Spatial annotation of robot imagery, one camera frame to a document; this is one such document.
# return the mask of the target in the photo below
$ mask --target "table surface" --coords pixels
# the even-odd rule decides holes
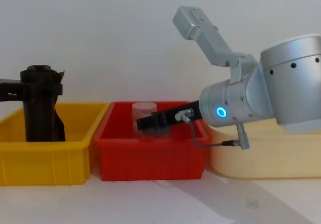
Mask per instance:
[[[0,188],[1,223],[321,223],[321,180],[103,182]]]

